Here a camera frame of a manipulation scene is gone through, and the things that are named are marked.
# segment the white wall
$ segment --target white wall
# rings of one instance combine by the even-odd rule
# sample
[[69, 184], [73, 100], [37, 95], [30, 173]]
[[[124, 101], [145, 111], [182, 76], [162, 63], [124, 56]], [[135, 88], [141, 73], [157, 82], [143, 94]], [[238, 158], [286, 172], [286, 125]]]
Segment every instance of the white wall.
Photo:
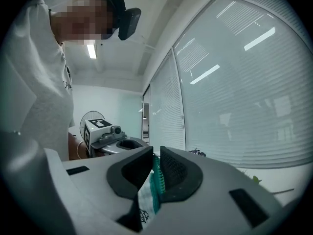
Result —
[[75, 126], [69, 129], [73, 135], [82, 140], [79, 125], [82, 117], [89, 111], [98, 111], [104, 118], [120, 125], [129, 137], [141, 138], [142, 96], [124, 90], [73, 85]]
[[[71, 68], [73, 64], [68, 62], [68, 66]], [[133, 92], [141, 92], [142, 88], [142, 76], [134, 75], [126, 70], [105, 70], [98, 73], [91, 69], [85, 69], [77, 74], [73, 72], [72, 78], [74, 85], [93, 85]]]
[[149, 60], [148, 66], [143, 75], [144, 92], [166, 54], [187, 28], [193, 18], [203, 9], [211, 0], [184, 0], [171, 20], [168, 22], [162, 35], [160, 36], [156, 49]]

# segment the window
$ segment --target window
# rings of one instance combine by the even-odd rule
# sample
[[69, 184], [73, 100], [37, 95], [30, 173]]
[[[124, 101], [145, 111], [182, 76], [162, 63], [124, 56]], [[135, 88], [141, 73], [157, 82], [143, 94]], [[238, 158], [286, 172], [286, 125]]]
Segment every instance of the window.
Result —
[[177, 68], [170, 52], [150, 83], [150, 146], [185, 150], [185, 129]]
[[245, 168], [312, 161], [312, 54], [281, 19], [212, 0], [173, 49], [187, 150]]

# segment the ceiling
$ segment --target ceiling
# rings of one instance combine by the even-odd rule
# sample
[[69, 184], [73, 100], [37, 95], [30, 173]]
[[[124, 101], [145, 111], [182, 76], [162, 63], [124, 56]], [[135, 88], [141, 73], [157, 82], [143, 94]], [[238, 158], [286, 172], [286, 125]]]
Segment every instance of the ceiling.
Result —
[[[45, 0], [52, 11], [62, 11], [69, 0]], [[124, 0], [126, 8], [138, 7], [142, 14], [133, 36], [120, 41], [118, 31], [96, 41], [97, 59], [90, 59], [87, 47], [65, 42], [65, 55], [73, 83], [142, 91], [142, 75], [157, 41], [182, 0]]]

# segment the person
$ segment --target person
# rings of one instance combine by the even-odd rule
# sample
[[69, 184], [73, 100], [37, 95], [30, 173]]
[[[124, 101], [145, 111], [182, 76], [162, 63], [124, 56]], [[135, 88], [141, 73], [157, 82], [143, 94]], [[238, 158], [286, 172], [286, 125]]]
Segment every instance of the person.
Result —
[[20, 132], [62, 161], [88, 157], [85, 143], [68, 132], [74, 125], [72, 79], [62, 44], [109, 38], [125, 10], [124, 0], [71, 0], [62, 12], [29, 0], [5, 37], [1, 65], [14, 69], [36, 96]]

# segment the ceiling light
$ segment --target ceiling light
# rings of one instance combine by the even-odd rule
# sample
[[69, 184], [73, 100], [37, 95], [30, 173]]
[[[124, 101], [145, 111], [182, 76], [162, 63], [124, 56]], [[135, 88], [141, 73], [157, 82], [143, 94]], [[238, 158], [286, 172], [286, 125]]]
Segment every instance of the ceiling light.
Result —
[[195, 80], [191, 81], [190, 83], [191, 84], [198, 83], [200, 80], [204, 79], [206, 76], [216, 71], [219, 67], [220, 67], [219, 65], [212, 67], [211, 69], [209, 69], [208, 71], [206, 71], [205, 73], [203, 73], [201, 76], [197, 77]]
[[195, 38], [191, 39], [181, 50], [179, 50], [179, 51], [177, 52], [177, 55], [178, 55], [183, 49], [185, 49], [188, 45], [190, 45], [190, 44], [194, 41], [194, 39], [195, 39]]
[[96, 59], [97, 55], [96, 55], [96, 51], [95, 51], [94, 45], [87, 45], [87, 49], [88, 49], [90, 58]]
[[179, 42], [178, 42], [178, 44], [174, 47], [174, 49], [176, 49], [178, 45], [179, 45]]
[[222, 10], [217, 16], [216, 18], [219, 18], [226, 10], [228, 10], [233, 4], [235, 3], [235, 1], [231, 2], [224, 10]]
[[187, 69], [187, 71], [190, 71], [194, 66], [196, 66], [198, 63], [200, 63], [203, 58], [201, 58], [201, 59], [198, 60], [196, 63], [194, 63], [190, 68]]
[[235, 36], [237, 36], [240, 32], [242, 32], [243, 30], [245, 30], [246, 28], [248, 28], [251, 24], [253, 24], [254, 22], [256, 22], [257, 20], [259, 20], [261, 17], [263, 17], [264, 15], [259, 16], [256, 20], [254, 20], [253, 22], [249, 23], [246, 27], [244, 27], [241, 31], [237, 32], [235, 34]]
[[245, 51], [247, 51], [248, 49], [251, 49], [252, 47], [256, 46], [257, 44], [259, 44], [260, 42], [262, 42], [266, 38], [270, 37], [274, 33], [275, 33], [275, 27], [273, 27], [269, 31], [265, 32], [262, 36], [259, 36], [257, 39], [253, 40], [251, 43], [247, 44], [245, 46]]

